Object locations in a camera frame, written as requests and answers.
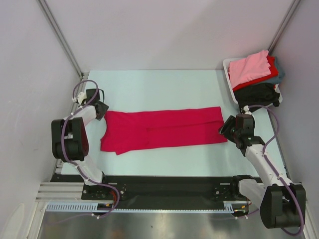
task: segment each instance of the red garment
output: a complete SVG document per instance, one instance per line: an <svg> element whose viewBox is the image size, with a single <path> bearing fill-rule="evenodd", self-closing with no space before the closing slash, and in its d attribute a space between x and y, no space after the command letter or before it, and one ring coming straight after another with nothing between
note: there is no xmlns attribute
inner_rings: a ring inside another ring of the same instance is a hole
<svg viewBox="0 0 319 239"><path fill-rule="evenodd" d="M224 120L220 107L178 111L124 113L107 111L101 150L131 150L227 142L218 133Z"/></svg>
<svg viewBox="0 0 319 239"><path fill-rule="evenodd" d="M243 84L240 84L240 85L236 86L235 88L233 88L233 91L237 91L237 90L239 90L241 88L244 88L246 86L250 86L250 85L253 85L255 83L258 83L258 82L261 82L261 81L265 81L265 80L267 80L269 78L277 76L279 72L278 72L278 70L277 70L277 68L275 66L275 57L268 55L267 56L267 60L268 60L268 63L270 64L270 67L269 67L270 75L264 76L264 77L261 77L261 78L258 78L258 79L252 80L252 81L248 81L248 82L245 82Z"/></svg>

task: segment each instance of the white table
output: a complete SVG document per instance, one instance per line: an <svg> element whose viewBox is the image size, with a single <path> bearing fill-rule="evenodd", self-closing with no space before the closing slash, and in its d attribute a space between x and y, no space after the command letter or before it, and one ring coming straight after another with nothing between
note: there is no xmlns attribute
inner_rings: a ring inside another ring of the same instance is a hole
<svg viewBox="0 0 319 239"><path fill-rule="evenodd" d="M223 71L91 71L105 92L110 110L122 112L197 109L220 106L224 120L239 113L231 104ZM88 83L85 89L94 88ZM274 132L265 109L254 113L255 135L265 142ZM106 175L152 176L258 176L251 163L232 142L186 147L130 151L121 155L100 151L106 125L93 120L87 125L89 154ZM284 164L274 140L268 152L280 170ZM65 163L62 174L77 174Z"/></svg>

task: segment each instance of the black cloth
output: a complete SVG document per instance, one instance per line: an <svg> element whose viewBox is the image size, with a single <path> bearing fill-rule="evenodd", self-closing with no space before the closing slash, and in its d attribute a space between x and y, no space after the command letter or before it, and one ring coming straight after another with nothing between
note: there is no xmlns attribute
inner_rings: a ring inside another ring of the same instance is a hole
<svg viewBox="0 0 319 239"><path fill-rule="evenodd" d="M244 106L273 104L279 106L279 96L274 89L274 85L270 83L261 83L250 85L234 92L235 98L238 101L239 109L242 111ZM252 108L250 111L256 111L258 108Z"/></svg>

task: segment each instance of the blue cloth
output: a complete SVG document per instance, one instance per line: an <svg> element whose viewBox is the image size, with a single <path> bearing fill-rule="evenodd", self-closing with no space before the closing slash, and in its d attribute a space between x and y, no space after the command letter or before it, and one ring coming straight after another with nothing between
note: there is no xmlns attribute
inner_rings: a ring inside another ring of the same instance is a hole
<svg viewBox="0 0 319 239"><path fill-rule="evenodd" d="M283 78L284 78L286 73L285 73L284 69L281 67L281 65L279 64L277 57L275 58L275 67L278 70L278 75L277 76L269 78L269 79L267 79L265 81L261 81L261 82L255 83L254 85L258 85L258 84L261 84L261 83L270 83L270 84L276 85L276 84L281 83L283 81Z"/></svg>

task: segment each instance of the pink towel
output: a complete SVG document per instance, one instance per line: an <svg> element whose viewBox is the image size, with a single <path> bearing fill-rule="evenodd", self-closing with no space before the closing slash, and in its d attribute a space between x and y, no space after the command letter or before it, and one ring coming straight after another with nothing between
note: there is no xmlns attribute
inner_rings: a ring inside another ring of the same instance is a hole
<svg viewBox="0 0 319 239"><path fill-rule="evenodd" d="M246 58L229 63L230 84L236 86L270 75L270 65L267 60L268 51L262 50Z"/></svg>
<svg viewBox="0 0 319 239"><path fill-rule="evenodd" d="M193 110L123 113L107 111L101 150L131 150L227 142L218 133L224 120L220 107Z"/></svg>

